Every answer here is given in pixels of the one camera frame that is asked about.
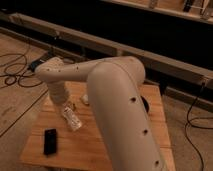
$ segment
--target cable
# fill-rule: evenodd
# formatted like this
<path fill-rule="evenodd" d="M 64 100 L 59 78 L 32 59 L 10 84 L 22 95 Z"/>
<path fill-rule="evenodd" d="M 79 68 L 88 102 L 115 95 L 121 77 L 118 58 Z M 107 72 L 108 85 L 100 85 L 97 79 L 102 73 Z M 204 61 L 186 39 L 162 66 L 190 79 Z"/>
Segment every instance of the cable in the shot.
<path fill-rule="evenodd" d="M 18 16 L 22 26 L 25 27 L 24 22 L 22 21 L 20 15 L 18 13 L 17 13 L 17 16 Z M 15 83 L 17 83 L 20 87 L 24 87 L 24 88 L 32 88 L 32 87 L 36 87 L 36 86 L 39 86 L 42 84 L 42 82 L 38 82 L 34 85 L 24 85 L 23 84 L 23 80 L 25 80 L 27 78 L 28 79 L 33 78 L 33 76 L 34 76 L 34 74 L 25 75 L 27 73 L 27 66 L 28 66 L 28 61 L 27 61 L 26 55 L 30 50 L 30 46 L 31 46 L 31 43 L 30 43 L 30 38 L 28 36 L 28 48 L 26 49 L 26 51 L 23 54 L 22 53 L 7 53 L 7 54 L 0 56 L 0 58 L 4 58 L 4 57 L 8 57 L 8 56 L 15 58 L 15 59 L 12 59 L 12 60 L 0 65 L 0 68 L 4 68 L 3 75 L 0 75 L 0 77 L 4 78 L 4 84 L 5 84 L 4 86 L 0 87 L 0 89 L 12 86 Z M 17 66 L 21 66 L 21 68 L 12 73 L 9 71 L 11 68 L 17 67 Z"/>
<path fill-rule="evenodd" d="M 196 98 L 194 99 L 192 104 L 190 105 L 190 107 L 189 107 L 189 109 L 187 111 L 187 122 L 186 122 L 186 124 L 184 126 L 185 137 L 188 140 L 188 142 L 192 145 L 192 147 L 194 148 L 194 150 L 196 151 L 196 153 L 198 154 L 198 157 L 200 159 L 200 162 L 201 162 L 200 171 L 204 171 L 204 168 L 205 168 L 204 160 L 203 160 L 203 157 L 202 157 L 199 149 L 195 146 L 195 144 L 189 138 L 189 135 L 187 133 L 187 128 L 188 128 L 188 126 L 191 126 L 192 128 L 197 128 L 197 129 L 213 130 L 212 127 L 203 127 L 203 126 L 198 126 L 198 125 L 195 125 L 195 124 L 192 123 L 192 121 L 195 121 L 195 120 L 209 120 L 209 119 L 213 119 L 213 117 L 194 117 L 192 119 L 189 119 L 190 112 L 191 112 L 193 106 L 196 104 L 197 100 L 199 99 L 199 97 L 200 97 L 201 93 L 203 92 L 205 86 L 206 86 L 206 84 L 203 83 L 198 95 L 196 96 Z"/>
<path fill-rule="evenodd" d="M 47 92 L 48 90 L 45 90 L 4 132 L 2 132 L 0 138 L 2 138 Z"/>

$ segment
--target power cord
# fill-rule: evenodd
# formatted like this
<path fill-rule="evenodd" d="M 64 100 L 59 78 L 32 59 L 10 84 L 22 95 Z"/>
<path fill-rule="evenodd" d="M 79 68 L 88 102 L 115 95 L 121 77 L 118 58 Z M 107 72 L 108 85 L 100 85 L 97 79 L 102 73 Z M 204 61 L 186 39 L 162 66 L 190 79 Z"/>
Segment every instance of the power cord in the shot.
<path fill-rule="evenodd" d="M 190 119 L 190 112 L 193 108 L 193 106 L 196 104 L 196 102 L 198 101 L 201 93 L 203 92 L 204 88 L 206 86 L 206 83 L 202 83 L 202 87 L 198 93 L 198 95 L 196 96 L 196 98 L 194 99 L 194 101 L 192 102 L 191 106 L 189 107 L 188 111 L 187 111 L 187 122 L 184 126 L 184 132 L 185 132 L 185 137 L 188 140 L 188 142 L 192 145 L 192 147 L 194 148 L 194 150 L 196 151 L 196 153 L 198 154 L 199 158 L 200 158 L 200 162 L 201 162 L 201 166 L 200 166 L 200 171 L 204 171 L 205 168 L 205 164 L 204 164 L 204 160 L 202 157 L 202 154 L 200 153 L 199 149 L 195 146 L 195 144 L 192 142 L 192 140 L 189 138 L 188 132 L 187 132 L 187 128 L 189 126 L 191 126 L 192 128 L 197 128 L 197 129 L 206 129 L 206 130 L 213 130 L 213 127 L 204 127 L 204 126 L 199 126 L 194 124 L 192 121 L 195 120 L 211 120 L 213 119 L 213 117 L 194 117 Z"/>
<path fill-rule="evenodd" d="M 20 15 L 18 13 L 17 13 L 17 16 L 18 16 L 22 26 L 25 27 L 24 22 L 22 21 Z M 34 74 L 32 74 L 32 73 L 29 75 L 28 70 L 27 70 L 28 60 L 27 60 L 26 55 L 30 50 L 30 46 L 31 46 L 30 38 L 28 36 L 28 48 L 23 54 L 21 54 L 21 53 L 7 53 L 7 54 L 0 56 L 0 59 L 5 58 L 5 57 L 14 58 L 14 59 L 0 65 L 0 68 L 3 68 L 3 74 L 0 75 L 0 77 L 4 78 L 4 84 L 5 84 L 4 86 L 0 87 L 0 89 L 12 86 L 15 83 L 17 83 L 20 87 L 24 87 L 24 88 L 32 88 L 32 87 L 36 87 L 36 86 L 42 84 L 42 82 L 40 82 L 40 81 L 36 84 L 33 84 L 33 85 L 23 84 L 23 81 L 25 79 L 33 78 L 33 76 L 34 76 Z M 14 68 L 14 67 L 17 67 L 17 66 L 21 66 L 21 68 L 18 69 L 17 71 L 15 71 L 15 72 L 9 71 L 11 68 Z"/>

